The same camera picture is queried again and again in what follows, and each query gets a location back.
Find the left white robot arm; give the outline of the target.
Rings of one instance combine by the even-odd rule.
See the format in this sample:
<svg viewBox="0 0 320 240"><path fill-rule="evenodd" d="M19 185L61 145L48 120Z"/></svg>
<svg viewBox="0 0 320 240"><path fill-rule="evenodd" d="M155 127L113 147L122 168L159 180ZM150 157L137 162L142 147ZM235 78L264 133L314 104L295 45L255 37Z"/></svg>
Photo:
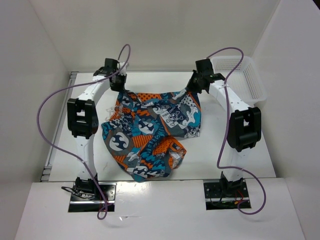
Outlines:
<svg viewBox="0 0 320 240"><path fill-rule="evenodd" d="M94 200L101 196L94 163L94 137L99 128L96 104L108 90L123 91L127 78L127 61L106 58L104 66L94 72L88 87L67 101L67 127L75 138L77 156L83 164L71 192Z"/></svg>

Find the colourful patterned shorts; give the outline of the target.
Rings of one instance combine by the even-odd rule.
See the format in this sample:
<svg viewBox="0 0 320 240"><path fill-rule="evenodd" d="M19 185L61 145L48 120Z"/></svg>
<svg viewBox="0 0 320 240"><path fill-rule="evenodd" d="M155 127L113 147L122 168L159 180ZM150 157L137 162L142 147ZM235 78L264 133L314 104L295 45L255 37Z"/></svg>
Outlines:
<svg viewBox="0 0 320 240"><path fill-rule="evenodd" d="M166 178L187 150L179 139L198 137L202 111L197 93L186 90L117 96L113 115L101 124L106 148L134 181Z"/></svg>

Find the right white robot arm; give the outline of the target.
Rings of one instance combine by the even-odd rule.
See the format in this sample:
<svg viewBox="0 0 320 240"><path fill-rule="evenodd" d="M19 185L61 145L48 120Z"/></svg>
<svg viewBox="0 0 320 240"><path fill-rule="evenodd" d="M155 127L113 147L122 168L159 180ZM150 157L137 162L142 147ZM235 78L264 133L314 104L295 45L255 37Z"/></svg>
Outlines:
<svg viewBox="0 0 320 240"><path fill-rule="evenodd" d="M226 130L216 165L221 170L219 191L223 196L230 197L243 186L249 150L261 140L261 110L245 103L221 73L214 73L210 59L198 60L195 66L187 89L199 94L205 90L227 114Z"/></svg>

